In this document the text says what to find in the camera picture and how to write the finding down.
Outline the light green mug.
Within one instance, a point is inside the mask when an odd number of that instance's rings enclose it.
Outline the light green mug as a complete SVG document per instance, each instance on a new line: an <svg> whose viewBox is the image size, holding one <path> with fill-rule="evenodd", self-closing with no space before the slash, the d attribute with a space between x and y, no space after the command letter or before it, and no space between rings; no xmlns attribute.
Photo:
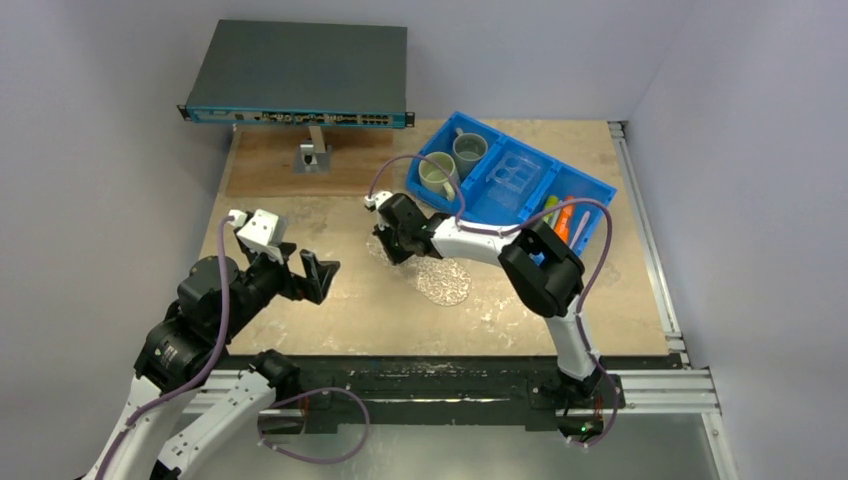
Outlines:
<svg viewBox="0 0 848 480"><path fill-rule="evenodd" d="M461 183L453 157L445 152L433 152L425 156L418 166L421 184L430 192L454 201Z"/></svg>

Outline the clear textured oval tray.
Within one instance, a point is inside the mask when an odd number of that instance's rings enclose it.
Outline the clear textured oval tray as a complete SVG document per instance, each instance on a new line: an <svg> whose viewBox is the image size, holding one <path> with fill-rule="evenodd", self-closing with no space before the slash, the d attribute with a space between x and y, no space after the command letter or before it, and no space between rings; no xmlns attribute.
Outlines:
<svg viewBox="0 0 848 480"><path fill-rule="evenodd" d="M455 260L412 256L394 265L376 237L368 238L366 248L378 262L388 268L390 274L436 305L455 306L469 295L471 275Z"/></svg>

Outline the blue plastic divided bin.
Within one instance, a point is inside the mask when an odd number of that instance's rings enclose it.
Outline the blue plastic divided bin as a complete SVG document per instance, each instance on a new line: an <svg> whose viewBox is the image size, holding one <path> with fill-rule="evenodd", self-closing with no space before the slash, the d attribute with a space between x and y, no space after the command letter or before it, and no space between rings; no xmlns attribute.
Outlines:
<svg viewBox="0 0 848 480"><path fill-rule="evenodd" d="M462 112L455 112L419 150L450 153L459 132L481 136L486 155L462 178L464 220L519 224L541 211L550 197L591 198L609 206L615 187L543 153Z"/></svg>

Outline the clear plastic holder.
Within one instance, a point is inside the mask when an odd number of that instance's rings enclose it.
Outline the clear plastic holder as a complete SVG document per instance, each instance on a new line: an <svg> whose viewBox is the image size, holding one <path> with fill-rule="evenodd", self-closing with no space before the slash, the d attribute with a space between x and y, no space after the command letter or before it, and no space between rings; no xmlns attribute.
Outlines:
<svg viewBox="0 0 848 480"><path fill-rule="evenodd" d="M517 209L535 188L540 170L531 159L506 153L486 176L486 196L504 208Z"/></svg>

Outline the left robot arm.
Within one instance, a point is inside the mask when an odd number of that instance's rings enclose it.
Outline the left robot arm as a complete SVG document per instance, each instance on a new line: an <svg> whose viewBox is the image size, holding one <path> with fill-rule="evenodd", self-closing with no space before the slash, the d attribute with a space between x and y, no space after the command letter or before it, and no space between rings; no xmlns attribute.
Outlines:
<svg viewBox="0 0 848 480"><path fill-rule="evenodd" d="M224 399L178 433L183 410L227 358L227 345L277 297L319 305L338 261L303 249L305 272L290 271L294 244L242 251L242 270L222 246L198 260L178 285L164 319L147 334L133 366L129 396L88 479L187 479L235 430L261 409L284 409L304 396L300 369L270 349L253 357Z"/></svg>

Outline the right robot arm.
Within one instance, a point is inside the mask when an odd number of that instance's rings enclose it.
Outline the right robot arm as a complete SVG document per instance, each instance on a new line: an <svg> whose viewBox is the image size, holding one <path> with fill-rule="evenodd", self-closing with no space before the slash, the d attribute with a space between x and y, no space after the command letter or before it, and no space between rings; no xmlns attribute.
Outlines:
<svg viewBox="0 0 848 480"><path fill-rule="evenodd" d="M365 196L364 206L375 213L373 234L393 264L416 256L501 268L523 305L547 325L560 378L555 393L576 407L599 396L604 370L580 317L589 288L585 266L547 223L495 226L446 213L426 216L408 195L389 191Z"/></svg>

